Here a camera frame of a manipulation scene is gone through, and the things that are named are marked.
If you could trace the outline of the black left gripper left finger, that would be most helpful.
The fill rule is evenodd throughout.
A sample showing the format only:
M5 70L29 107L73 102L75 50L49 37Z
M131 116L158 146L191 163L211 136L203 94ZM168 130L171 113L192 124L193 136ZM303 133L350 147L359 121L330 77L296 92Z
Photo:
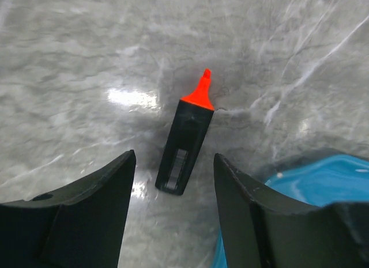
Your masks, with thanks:
M136 157L29 201L1 205L2 267L117 267Z

